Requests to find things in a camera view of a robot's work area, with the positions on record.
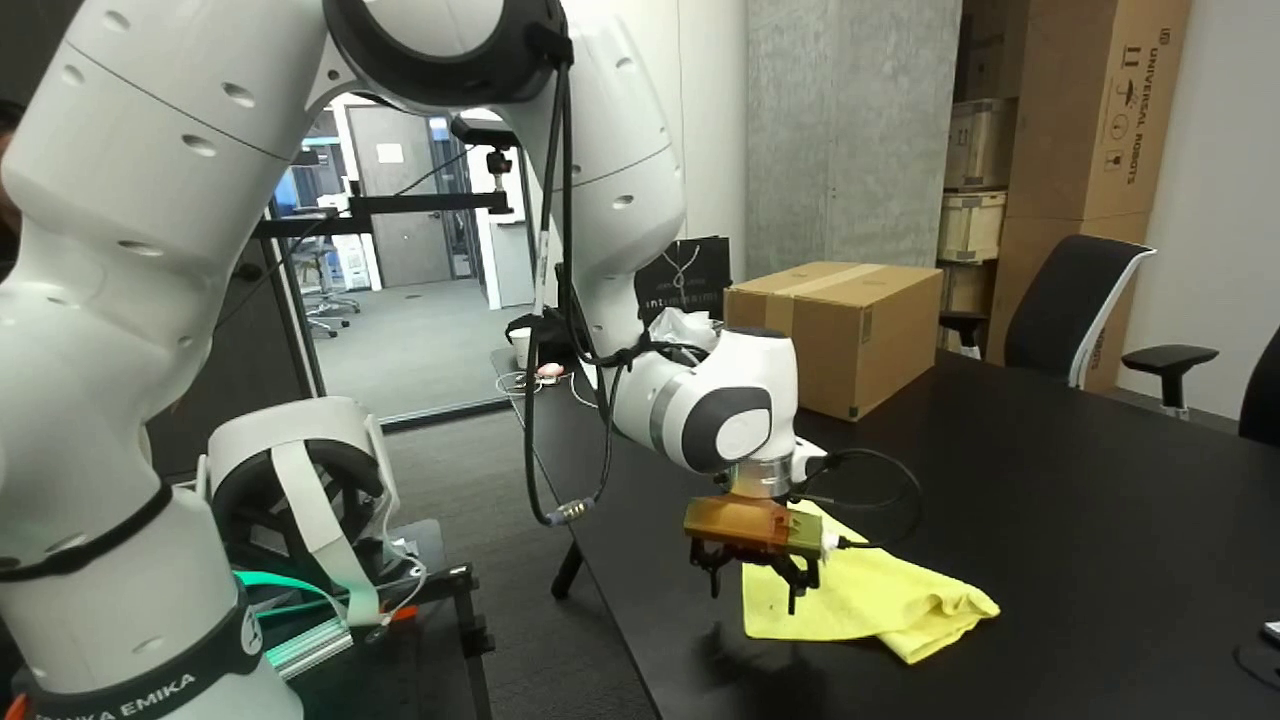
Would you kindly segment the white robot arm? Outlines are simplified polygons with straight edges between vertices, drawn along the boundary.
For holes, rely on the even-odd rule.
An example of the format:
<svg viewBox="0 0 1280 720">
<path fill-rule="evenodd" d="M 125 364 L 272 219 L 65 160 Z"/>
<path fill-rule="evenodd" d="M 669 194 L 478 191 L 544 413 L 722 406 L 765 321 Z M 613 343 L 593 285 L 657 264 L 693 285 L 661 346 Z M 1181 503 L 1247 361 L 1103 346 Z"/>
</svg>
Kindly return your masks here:
<svg viewBox="0 0 1280 720">
<path fill-rule="evenodd" d="M 797 353 L 645 317 L 682 172 L 606 0 L 78 0 L 3 152 L 3 623 L 23 720 L 305 720 L 213 508 L 147 424 L 202 366 L 230 268 L 328 98 L 490 107 L 547 180 L 565 299 L 639 446 L 788 463 Z"/>
</svg>

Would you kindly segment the wooden brown gripper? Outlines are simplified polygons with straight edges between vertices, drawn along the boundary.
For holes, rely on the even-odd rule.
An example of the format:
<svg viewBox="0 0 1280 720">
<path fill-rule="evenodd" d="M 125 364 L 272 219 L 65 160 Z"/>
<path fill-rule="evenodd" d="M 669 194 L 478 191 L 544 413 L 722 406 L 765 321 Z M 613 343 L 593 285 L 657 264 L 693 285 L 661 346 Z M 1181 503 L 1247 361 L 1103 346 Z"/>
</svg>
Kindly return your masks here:
<svg viewBox="0 0 1280 720">
<path fill-rule="evenodd" d="M 791 538 L 788 512 L 772 499 L 743 494 L 695 494 L 682 508 L 682 533 L 693 538 L 693 562 L 708 576 L 708 591 L 719 596 L 722 542 L 765 542 L 769 567 L 788 585 L 788 600 L 799 600 L 818 585 L 818 556 L 785 546 Z"/>
</svg>

